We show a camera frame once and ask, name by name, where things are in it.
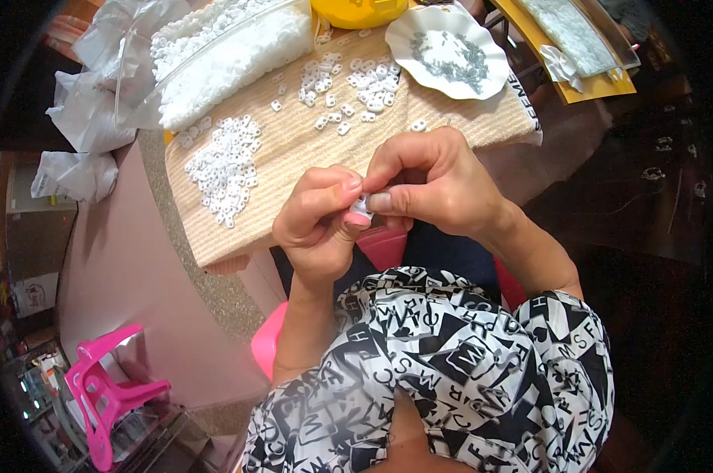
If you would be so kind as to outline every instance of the letter print fabric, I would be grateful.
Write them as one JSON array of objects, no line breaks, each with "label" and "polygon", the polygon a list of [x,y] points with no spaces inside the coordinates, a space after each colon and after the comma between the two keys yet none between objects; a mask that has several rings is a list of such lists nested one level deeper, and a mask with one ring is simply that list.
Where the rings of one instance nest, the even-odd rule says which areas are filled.
[{"label": "letter print fabric", "polygon": [[586,471],[614,410],[608,338],[581,300],[548,291],[511,316],[482,289],[416,267],[365,278],[336,303],[320,366],[251,413],[243,471],[363,471],[387,458],[394,389],[436,455],[477,471]]}]

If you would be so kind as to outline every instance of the fingernail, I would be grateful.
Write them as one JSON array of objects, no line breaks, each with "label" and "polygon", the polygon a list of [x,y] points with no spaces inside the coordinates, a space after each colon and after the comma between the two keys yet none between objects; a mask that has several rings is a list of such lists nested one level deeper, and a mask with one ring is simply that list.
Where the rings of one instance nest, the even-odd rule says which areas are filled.
[{"label": "fingernail", "polygon": [[344,191],[352,191],[355,188],[358,188],[362,184],[362,180],[359,179],[358,177],[355,177],[353,179],[349,179],[344,182]]},{"label": "fingernail", "polygon": [[378,194],[372,194],[367,199],[367,210],[370,212],[387,212],[390,210],[390,194],[387,192],[380,192]]}]

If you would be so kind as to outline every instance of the hand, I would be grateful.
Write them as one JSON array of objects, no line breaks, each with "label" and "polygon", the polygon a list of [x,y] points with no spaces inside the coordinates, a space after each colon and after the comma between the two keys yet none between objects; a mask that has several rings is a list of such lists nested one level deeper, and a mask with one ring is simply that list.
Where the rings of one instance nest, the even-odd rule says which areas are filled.
[{"label": "hand", "polygon": [[450,235],[476,236],[496,224],[504,198],[462,133],[441,127],[389,138],[372,156],[364,192],[386,225],[423,220]]},{"label": "hand", "polygon": [[349,212],[362,192],[351,169],[313,167],[301,176],[273,222],[273,238],[305,284],[333,283],[351,266],[351,250],[370,221]]}]

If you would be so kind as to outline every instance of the floor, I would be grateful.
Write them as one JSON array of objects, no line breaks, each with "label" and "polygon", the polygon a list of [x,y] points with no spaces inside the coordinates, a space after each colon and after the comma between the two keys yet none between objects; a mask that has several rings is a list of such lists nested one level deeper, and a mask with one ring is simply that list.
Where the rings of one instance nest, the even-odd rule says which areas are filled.
[{"label": "floor", "polygon": [[[611,124],[597,101],[565,107],[556,99],[539,111],[541,147],[477,151],[501,192],[520,205],[571,175]],[[190,408],[205,431],[235,435],[267,390],[249,341],[285,294],[267,251],[234,276],[196,267],[164,175],[163,150],[160,133],[139,132],[136,143],[116,153],[114,192],[80,206],[61,274],[61,343],[74,362],[82,340],[141,324],[143,336],[117,350],[126,373],[166,378],[171,401]]]}]

